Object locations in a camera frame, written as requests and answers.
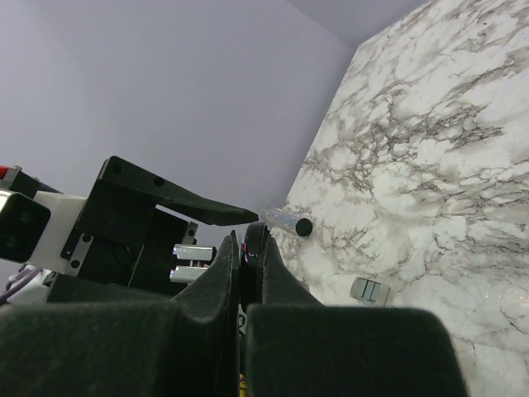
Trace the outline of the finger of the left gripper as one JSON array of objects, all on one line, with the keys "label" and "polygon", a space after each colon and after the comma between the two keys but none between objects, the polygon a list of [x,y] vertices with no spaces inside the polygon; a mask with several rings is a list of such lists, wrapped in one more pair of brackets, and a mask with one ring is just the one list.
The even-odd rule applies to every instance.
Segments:
[{"label": "finger of the left gripper", "polygon": [[157,205],[207,225],[241,225],[259,219],[248,209],[204,198],[113,155],[103,162],[78,225],[85,231],[110,232],[135,216],[148,218]]}]

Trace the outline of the black stapler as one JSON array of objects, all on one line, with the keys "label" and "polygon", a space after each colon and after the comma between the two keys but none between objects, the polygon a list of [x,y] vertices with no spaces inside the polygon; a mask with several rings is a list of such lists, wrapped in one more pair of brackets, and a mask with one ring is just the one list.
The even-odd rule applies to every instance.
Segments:
[{"label": "black stapler", "polygon": [[248,226],[241,244],[239,327],[239,396],[247,396],[245,382],[247,309],[262,303],[262,281],[265,250],[270,234],[265,223]]}]

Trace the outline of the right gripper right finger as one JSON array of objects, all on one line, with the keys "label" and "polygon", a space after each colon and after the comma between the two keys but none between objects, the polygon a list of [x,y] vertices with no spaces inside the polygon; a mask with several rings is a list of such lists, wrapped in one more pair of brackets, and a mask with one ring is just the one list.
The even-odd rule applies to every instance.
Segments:
[{"label": "right gripper right finger", "polygon": [[465,396],[441,321],[420,309],[329,307],[282,262],[270,236],[262,303],[247,309],[251,396]]}]

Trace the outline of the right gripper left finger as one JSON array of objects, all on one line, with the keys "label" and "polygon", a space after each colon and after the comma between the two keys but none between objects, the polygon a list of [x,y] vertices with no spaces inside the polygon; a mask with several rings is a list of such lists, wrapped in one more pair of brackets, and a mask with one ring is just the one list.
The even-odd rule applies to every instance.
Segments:
[{"label": "right gripper left finger", "polygon": [[239,245],[172,299],[1,310],[4,396],[236,396]]}]

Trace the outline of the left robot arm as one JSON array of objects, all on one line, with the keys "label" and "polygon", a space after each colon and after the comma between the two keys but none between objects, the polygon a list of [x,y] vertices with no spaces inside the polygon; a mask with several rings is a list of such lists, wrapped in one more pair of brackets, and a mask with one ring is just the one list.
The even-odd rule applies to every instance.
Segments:
[{"label": "left robot arm", "polygon": [[257,218],[117,156],[104,161],[87,197],[4,166],[1,257],[20,268],[1,302],[171,298],[217,254],[197,244],[199,224],[235,226]]}]

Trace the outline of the staple tray with staples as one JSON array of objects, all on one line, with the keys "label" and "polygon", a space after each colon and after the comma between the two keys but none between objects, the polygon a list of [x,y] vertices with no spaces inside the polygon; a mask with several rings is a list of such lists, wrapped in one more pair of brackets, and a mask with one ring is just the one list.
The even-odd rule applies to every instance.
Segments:
[{"label": "staple tray with staples", "polygon": [[357,277],[350,287],[350,297],[362,304],[383,307],[388,302],[390,287],[375,280]]}]

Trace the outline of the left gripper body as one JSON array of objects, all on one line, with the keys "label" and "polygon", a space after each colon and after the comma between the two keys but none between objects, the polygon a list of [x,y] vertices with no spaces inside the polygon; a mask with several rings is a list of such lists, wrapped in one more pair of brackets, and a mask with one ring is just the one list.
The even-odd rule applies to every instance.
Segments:
[{"label": "left gripper body", "polygon": [[150,215],[132,209],[131,218],[110,237],[76,226],[85,198],[49,195],[49,270],[100,285],[119,285],[149,294],[176,295],[182,284],[169,280],[176,266],[175,244],[193,244],[198,225],[158,208]]}]

